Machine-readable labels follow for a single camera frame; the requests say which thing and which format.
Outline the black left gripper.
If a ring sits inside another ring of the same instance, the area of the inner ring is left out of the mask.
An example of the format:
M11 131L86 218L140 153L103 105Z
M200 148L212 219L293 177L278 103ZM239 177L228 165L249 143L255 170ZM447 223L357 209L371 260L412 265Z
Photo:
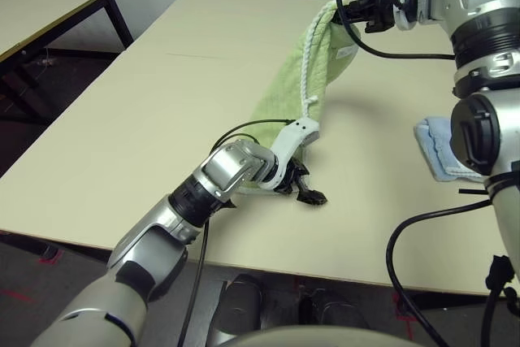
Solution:
M303 182L302 177L309 175L306 166L299 162L293 161L288 163L286 171L281 182L273 189L276 193L291 194L293 186L296 185L298 189L297 200L311 206L321 206L327 203L326 196L313 189L309 189Z

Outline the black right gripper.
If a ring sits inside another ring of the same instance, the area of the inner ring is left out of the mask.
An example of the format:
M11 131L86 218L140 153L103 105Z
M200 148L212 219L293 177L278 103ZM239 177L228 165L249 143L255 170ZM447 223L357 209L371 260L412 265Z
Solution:
M393 0L353 0L345 6L344 16L350 24L366 22L366 33L382 33L395 25L393 7ZM343 24L339 10L332 23Z

